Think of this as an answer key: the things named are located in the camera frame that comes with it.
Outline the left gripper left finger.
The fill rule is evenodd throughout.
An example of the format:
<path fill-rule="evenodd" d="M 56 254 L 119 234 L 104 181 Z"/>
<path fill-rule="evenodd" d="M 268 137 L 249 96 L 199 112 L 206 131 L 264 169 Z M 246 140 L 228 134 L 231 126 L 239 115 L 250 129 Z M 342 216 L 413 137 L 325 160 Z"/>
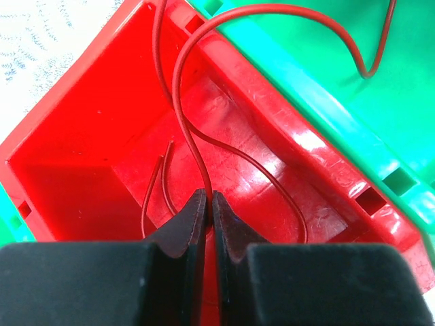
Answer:
<path fill-rule="evenodd" d="M 143 240 L 1 249 L 2 325 L 198 325 L 206 194 Z"/>

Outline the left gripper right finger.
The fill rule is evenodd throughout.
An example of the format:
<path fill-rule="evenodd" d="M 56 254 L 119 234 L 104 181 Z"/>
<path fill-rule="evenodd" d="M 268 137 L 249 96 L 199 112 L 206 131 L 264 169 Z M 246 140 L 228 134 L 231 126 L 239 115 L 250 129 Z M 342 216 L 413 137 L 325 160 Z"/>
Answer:
<path fill-rule="evenodd" d="M 273 244 L 213 195 L 223 325 L 430 325 L 395 248 L 377 243 Z"/>

